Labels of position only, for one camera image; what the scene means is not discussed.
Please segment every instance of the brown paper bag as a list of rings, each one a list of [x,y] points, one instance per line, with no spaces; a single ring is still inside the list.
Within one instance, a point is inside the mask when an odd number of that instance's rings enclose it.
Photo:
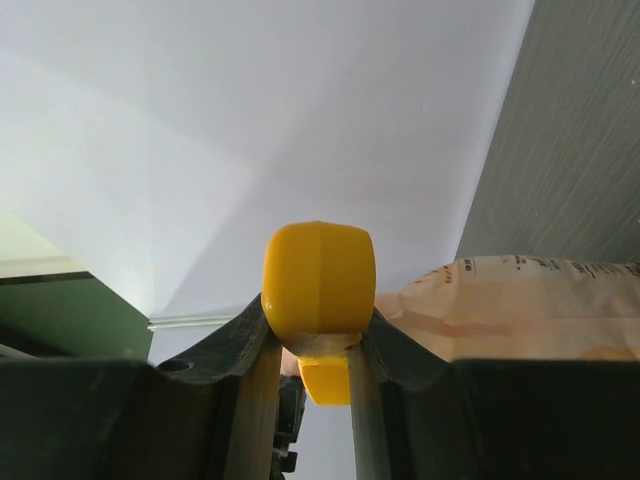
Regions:
[[[640,264],[475,257],[379,294],[387,320],[439,357],[640,358]]]

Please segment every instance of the wooden floor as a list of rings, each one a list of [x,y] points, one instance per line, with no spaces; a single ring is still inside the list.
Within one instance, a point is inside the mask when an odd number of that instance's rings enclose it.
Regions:
[[[539,0],[458,256],[640,261],[640,2]]]

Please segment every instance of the green surface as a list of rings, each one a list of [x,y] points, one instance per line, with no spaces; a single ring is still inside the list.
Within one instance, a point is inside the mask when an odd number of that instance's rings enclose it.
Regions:
[[[69,355],[146,360],[147,323],[95,278],[0,286],[0,325]]]

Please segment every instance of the yellow block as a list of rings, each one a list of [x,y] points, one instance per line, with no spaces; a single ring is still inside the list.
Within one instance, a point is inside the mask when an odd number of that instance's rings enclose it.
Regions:
[[[350,402],[346,349],[371,320],[375,275],[371,238],[356,227],[288,225],[267,245],[262,307],[318,404]]]

